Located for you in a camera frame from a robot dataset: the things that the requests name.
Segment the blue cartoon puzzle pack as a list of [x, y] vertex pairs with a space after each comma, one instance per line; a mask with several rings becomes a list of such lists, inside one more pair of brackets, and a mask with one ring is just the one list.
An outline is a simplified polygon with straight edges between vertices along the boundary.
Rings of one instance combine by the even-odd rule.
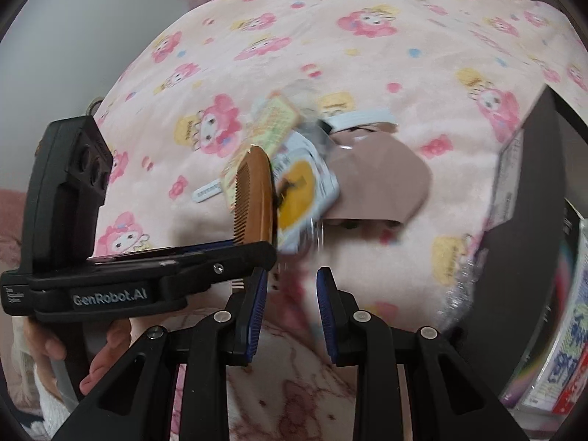
[[587, 220], [580, 222], [579, 248], [570, 302], [554, 347], [522, 405], [553, 412], [561, 393], [580, 366], [587, 366]]

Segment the pink cartoon print blanket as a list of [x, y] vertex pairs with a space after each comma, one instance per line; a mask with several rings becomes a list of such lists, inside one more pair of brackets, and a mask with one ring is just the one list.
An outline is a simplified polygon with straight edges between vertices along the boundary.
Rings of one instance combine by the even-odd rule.
[[383, 111], [431, 170], [405, 225], [326, 220], [268, 283], [251, 365], [227, 373], [234, 440], [347, 440], [350, 375], [325, 354], [316, 273], [394, 327], [441, 326], [488, 228], [500, 153], [545, 86], [587, 111], [587, 52], [567, 18], [531, 0], [213, 0], [165, 29], [97, 118], [114, 153], [96, 254], [228, 237], [219, 179], [254, 108], [296, 80], [319, 118]]

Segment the brown face mask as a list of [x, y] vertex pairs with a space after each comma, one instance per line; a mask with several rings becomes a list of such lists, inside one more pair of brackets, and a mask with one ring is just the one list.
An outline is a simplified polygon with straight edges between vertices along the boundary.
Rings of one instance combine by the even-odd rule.
[[356, 126], [331, 132], [327, 158], [339, 196], [325, 212], [328, 221], [379, 221], [405, 225], [427, 200], [431, 170], [394, 135], [389, 125]]

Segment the wooden comb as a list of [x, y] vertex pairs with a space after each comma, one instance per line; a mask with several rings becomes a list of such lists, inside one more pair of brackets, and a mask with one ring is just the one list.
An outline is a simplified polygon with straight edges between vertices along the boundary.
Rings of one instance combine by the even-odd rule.
[[276, 262], [275, 189], [270, 160], [251, 146], [235, 177], [232, 248], [253, 268], [269, 271]]

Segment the clear plastic accessory bag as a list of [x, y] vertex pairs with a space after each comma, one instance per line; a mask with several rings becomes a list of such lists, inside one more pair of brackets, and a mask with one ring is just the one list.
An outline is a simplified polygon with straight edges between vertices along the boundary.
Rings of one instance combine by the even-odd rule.
[[220, 172], [219, 181], [230, 211], [235, 205], [236, 176], [239, 164], [252, 146], [272, 158], [294, 129], [319, 118], [318, 92], [310, 81], [296, 80], [259, 101], [244, 136]]

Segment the yellow sticker pack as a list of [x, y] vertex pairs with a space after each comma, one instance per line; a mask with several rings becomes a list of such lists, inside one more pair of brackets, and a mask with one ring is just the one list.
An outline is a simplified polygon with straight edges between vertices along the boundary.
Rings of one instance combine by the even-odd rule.
[[271, 164], [277, 191], [277, 248], [284, 255], [302, 251], [316, 224], [339, 197], [337, 176], [327, 158], [334, 142], [317, 125], [291, 132]]

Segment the white small label strip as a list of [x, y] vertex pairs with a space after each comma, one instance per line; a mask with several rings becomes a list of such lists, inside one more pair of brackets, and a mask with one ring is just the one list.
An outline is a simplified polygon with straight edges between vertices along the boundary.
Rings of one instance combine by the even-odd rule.
[[191, 200], [196, 203], [201, 203], [221, 193], [221, 182], [219, 179], [216, 179], [194, 190], [191, 194]]

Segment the black storage box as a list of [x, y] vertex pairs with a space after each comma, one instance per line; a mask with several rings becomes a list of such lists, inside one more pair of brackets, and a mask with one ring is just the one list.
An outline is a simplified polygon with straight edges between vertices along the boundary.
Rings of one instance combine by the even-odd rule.
[[513, 216], [484, 234], [472, 307], [449, 333], [458, 353], [495, 395], [502, 395], [535, 341], [553, 291], [566, 187], [562, 119], [587, 132], [577, 112], [545, 88], [522, 127]]

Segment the red portrait envelope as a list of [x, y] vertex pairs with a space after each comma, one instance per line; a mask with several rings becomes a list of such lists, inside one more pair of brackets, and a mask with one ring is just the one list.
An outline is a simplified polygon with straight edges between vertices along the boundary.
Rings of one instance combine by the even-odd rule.
[[569, 383], [557, 400], [553, 412], [555, 414], [567, 415], [578, 401], [587, 383], [587, 366], [583, 365], [574, 373]]

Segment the black purple card box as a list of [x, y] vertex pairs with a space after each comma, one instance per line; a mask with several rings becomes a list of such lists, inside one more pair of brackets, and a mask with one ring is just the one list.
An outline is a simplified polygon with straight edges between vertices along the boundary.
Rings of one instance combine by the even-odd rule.
[[565, 200], [563, 236], [551, 283], [550, 299], [522, 361], [517, 366], [509, 385], [502, 392], [501, 402], [507, 408], [514, 408], [524, 398], [542, 370], [555, 342], [573, 285], [581, 218], [576, 208]]

